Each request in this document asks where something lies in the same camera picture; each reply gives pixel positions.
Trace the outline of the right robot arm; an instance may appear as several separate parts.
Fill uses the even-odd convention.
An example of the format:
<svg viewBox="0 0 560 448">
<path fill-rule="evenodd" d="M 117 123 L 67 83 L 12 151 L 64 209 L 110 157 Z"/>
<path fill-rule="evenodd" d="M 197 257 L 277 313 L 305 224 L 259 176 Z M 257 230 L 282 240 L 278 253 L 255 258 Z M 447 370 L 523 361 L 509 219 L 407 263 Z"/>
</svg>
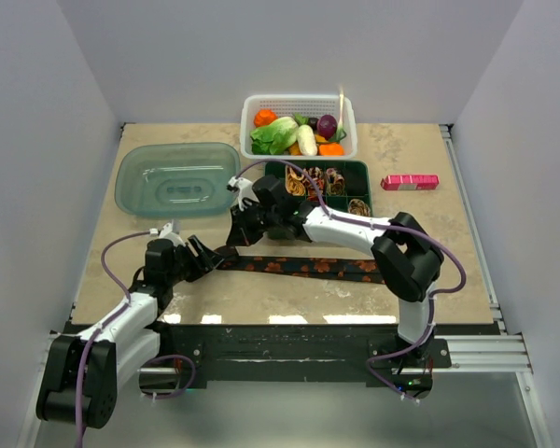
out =
<svg viewBox="0 0 560 448">
<path fill-rule="evenodd" d="M 430 294 L 443 255 L 412 216 L 361 217 L 322 203 L 299 202 L 273 175 L 255 182 L 233 176 L 227 190 L 238 195 L 228 245 L 254 245 L 264 234 L 280 231 L 290 240 L 346 247 L 373 257 L 385 285 L 399 299 L 399 360 L 416 367 L 429 357 Z"/>
</svg>

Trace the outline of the dark orange floral tie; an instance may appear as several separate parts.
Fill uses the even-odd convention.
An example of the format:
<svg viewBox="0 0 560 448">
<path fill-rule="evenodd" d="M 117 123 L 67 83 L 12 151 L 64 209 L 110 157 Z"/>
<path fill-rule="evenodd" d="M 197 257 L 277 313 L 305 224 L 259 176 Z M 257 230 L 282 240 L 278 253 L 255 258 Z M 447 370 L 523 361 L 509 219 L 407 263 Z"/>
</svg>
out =
<svg viewBox="0 0 560 448">
<path fill-rule="evenodd" d="M 219 247 L 217 252 L 223 258 L 217 267 L 222 271 L 269 273 L 380 285 L 385 282 L 376 262 L 370 259 L 243 256 L 231 246 Z"/>
</svg>

